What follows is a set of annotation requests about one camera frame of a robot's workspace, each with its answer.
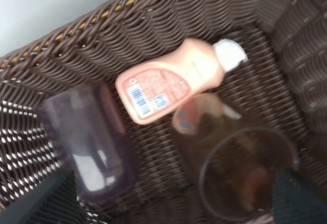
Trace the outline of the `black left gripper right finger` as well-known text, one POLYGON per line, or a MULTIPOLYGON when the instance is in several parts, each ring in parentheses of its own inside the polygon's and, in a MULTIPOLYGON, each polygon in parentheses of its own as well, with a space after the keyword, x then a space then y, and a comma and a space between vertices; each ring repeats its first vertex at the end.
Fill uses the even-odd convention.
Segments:
POLYGON ((326 191, 297 171, 279 170, 271 213, 275 223, 326 223, 326 191))

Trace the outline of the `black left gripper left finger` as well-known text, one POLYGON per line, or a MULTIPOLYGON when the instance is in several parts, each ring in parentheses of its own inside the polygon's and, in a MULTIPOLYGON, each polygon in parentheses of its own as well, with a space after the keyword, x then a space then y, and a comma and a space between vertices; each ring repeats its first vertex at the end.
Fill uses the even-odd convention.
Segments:
POLYGON ((1 212, 1 223, 77 223, 75 175, 58 171, 1 212))

